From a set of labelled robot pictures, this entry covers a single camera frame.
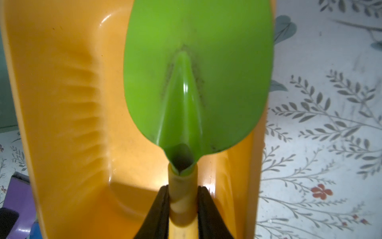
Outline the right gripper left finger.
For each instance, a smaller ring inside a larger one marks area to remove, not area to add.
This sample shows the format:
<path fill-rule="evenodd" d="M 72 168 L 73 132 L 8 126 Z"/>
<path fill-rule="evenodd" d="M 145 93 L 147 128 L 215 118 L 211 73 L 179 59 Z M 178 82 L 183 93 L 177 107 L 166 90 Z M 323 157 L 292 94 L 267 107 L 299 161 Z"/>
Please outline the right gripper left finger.
<path fill-rule="evenodd" d="M 134 239 L 168 239 L 170 221 L 169 186 L 162 186 Z"/>

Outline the green shovel yellow handle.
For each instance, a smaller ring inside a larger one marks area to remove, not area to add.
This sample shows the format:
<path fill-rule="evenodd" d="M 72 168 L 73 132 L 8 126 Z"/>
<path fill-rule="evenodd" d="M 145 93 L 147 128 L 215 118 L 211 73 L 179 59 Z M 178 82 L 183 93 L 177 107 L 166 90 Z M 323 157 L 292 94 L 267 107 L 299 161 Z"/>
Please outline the green shovel yellow handle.
<path fill-rule="evenodd" d="M 134 1 L 124 94 L 139 131 L 169 160 L 170 238 L 198 231 L 197 163 L 250 134 L 268 98 L 270 1 Z"/>

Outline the yellow plastic storage box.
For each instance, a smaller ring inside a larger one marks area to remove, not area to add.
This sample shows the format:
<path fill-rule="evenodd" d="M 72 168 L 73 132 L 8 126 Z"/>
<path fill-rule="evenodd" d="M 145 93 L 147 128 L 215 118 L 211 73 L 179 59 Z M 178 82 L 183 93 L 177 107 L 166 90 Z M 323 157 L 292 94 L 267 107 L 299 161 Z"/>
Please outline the yellow plastic storage box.
<path fill-rule="evenodd" d="M 5 58 L 46 239 L 133 239 L 168 184 L 169 160 L 139 131 L 125 100 L 133 2 L 1 1 Z M 255 236 L 267 101 L 248 136 L 197 163 L 197 184 L 234 239 Z"/>

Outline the blue shovel wooden handle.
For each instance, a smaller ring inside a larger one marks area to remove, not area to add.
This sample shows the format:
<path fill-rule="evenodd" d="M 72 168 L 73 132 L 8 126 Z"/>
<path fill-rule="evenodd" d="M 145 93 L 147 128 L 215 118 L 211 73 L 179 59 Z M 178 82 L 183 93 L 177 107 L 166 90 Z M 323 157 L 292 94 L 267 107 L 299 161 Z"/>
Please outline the blue shovel wooden handle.
<path fill-rule="evenodd" d="M 32 224 L 28 239 L 43 239 L 39 222 L 36 221 Z"/>

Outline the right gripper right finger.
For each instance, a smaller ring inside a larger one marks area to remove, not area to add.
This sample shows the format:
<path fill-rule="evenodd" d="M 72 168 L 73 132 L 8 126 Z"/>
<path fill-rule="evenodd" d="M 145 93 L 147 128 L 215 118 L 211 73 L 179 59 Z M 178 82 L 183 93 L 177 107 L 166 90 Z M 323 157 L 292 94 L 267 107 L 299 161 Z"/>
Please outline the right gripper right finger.
<path fill-rule="evenodd" d="M 198 231 L 199 239 L 234 239 L 204 186 L 198 187 Z"/>

